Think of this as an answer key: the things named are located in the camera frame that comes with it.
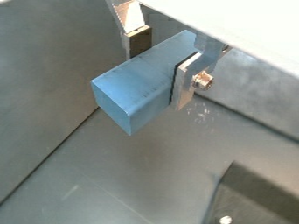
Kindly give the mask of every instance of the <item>blue block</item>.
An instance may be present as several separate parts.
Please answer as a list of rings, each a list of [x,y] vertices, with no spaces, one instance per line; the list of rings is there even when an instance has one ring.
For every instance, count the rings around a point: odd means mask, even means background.
[[[168,107],[174,66],[196,52],[182,31],[90,81],[97,105],[128,135]]]

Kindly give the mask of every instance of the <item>gray metal wall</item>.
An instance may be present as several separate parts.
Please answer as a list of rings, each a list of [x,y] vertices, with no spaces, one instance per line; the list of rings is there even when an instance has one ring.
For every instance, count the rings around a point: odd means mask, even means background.
[[[104,0],[0,5],[0,201],[94,110],[117,34]]]

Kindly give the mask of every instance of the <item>nut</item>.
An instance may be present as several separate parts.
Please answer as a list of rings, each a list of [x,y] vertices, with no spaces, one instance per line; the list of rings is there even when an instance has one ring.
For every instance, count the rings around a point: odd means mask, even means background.
[[[196,88],[208,90],[213,81],[213,77],[209,74],[206,74],[205,71],[201,71],[193,76],[192,81],[193,81],[192,85]]]

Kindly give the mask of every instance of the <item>screw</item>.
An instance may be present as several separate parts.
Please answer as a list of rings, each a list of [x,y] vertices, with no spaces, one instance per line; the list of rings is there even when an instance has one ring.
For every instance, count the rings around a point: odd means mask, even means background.
[[[192,77],[192,85],[196,88],[200,88],[202,90],[208,90],[212,84],[213,77],[206,74],[205,71],[201,71]]]
[[[224,53],[228,49],[229,49],[229,46],[228,46],[228,45],[224,45],[224,46],[221,47],[221,52]]]
[[[223,216],[219,219],[219,224],[231,224],[232,223],[232,218],[229,216]]]

